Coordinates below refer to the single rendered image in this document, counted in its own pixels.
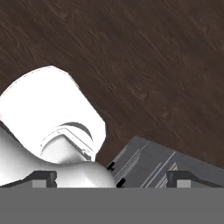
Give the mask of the grey panelled flat block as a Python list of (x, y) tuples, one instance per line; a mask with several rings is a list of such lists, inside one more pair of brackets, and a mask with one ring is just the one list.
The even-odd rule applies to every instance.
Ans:
[(224, 185), (224, 169), (140, 136), (134, 136), (112, 162), (115, 165), (110, 172), (115, 182), (126, 179), (121, 188), (168, 188), (168, 171), (189, 171), (200, 179)]

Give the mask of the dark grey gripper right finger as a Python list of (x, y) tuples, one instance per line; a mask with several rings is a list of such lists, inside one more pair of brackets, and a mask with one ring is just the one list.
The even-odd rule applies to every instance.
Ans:
[(198, 178), (190, 171), (168, 171), (166, 177), (168, 188), (224, 188), (224, 185)]

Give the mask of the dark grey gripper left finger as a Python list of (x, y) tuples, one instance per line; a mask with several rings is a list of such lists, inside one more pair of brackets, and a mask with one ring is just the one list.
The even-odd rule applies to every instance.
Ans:
[(56, 171), (33, 171), (27, 177), (1, 185), (1, 188), (56, 188)]

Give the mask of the white rounded glossy body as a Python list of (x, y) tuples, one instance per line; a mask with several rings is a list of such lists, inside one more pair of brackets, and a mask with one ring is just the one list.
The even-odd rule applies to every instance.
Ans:
[(114, 188), (95, 159), (106, 123), (71, 75), (43, 66), (0, 94), (0, 187), (34, 171), (56, 171), (58, 188)]

